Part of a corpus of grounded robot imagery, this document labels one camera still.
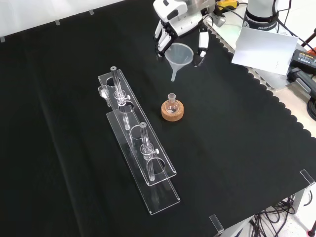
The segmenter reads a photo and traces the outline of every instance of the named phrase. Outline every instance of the white wall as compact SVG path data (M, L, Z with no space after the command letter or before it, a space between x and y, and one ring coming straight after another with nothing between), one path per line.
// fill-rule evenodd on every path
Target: white wall
M121 0L0 0L0 37Z

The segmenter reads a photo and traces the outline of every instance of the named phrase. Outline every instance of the clear acrylic rack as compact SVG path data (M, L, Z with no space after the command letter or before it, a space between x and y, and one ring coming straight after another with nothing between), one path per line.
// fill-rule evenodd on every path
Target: clear acrylic rack
M107 113L116 139L150 214L180 201L170 178L176 175L144 111L121 70L99 76L103 97L112 112Z

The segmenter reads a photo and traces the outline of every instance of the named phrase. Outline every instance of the yellow device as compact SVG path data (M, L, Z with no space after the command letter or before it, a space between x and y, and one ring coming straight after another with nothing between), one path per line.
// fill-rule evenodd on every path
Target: yellow device
M221 8L220 6L227 7L230 10L235 10L238 7L239 2L236 0L223 0L216 2L216 4L219 6L219 9L222 12L226 12L226 10Z

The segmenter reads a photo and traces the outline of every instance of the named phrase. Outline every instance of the clear plastic clip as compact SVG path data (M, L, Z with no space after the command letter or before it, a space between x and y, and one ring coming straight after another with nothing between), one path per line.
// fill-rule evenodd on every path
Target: clear plastic clip
M213 214L209 217L213 223L213 225L215 226L217 232L218 232L218 236L224 232L224 228L222 226L222 224L219 222L219 220L217 219L216 215Z
M315 180L310 176L310 174L305 169L301 170L300 173L309 183L309 185L307 187L310 187L311 185L313 185L315 183Z

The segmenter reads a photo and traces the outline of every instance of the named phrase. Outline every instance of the black tablecloth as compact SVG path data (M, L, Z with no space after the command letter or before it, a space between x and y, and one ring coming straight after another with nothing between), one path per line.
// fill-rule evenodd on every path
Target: black tablecloth
M127 0L0 44L2 219L33 236L211 236L308 185L316 140L210 36L203 65L171 82L154 53L152 1ZM198 32L180 39L193 50ZM181 202L150 216L99 96L122 69L177 170ZM184 117L160 114L168 93Z

